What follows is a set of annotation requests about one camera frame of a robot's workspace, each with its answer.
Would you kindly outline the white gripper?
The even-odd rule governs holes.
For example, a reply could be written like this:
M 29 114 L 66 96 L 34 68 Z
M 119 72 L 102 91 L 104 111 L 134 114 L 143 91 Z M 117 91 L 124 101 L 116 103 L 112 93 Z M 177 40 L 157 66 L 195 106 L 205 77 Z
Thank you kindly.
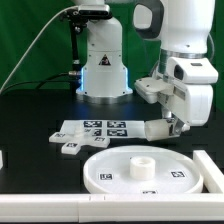
M 169 57 L 162 75 L 145 77 L 135 82 L 137 93 L 148 103 L 159 102 L 162 118 L 173 124 L 173 134 L 180 136 L 190 126 L 204 125 L 210 114 L 213 89 L 218 72 L 207 58 Z

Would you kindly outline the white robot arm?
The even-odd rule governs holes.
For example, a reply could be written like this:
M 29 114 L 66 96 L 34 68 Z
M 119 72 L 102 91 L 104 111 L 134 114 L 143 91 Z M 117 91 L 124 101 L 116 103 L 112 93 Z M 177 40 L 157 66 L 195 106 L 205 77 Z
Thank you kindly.
M 148 103 L 160 103 L 162 118 L 147 121 L 149 141 L 176 137 L 209 117 L 218 72 L 205 57 L 215 0 L 137 0 L 133 26 L 145 40 L 161 42 L 152 74 L 135 82 Z M 104 0 L 84 0 L 78 14 L 87 22 L 87 63 L 81 70 L 79 98 L 114 103 L 132 94 L 122 63 L 122 27 Z

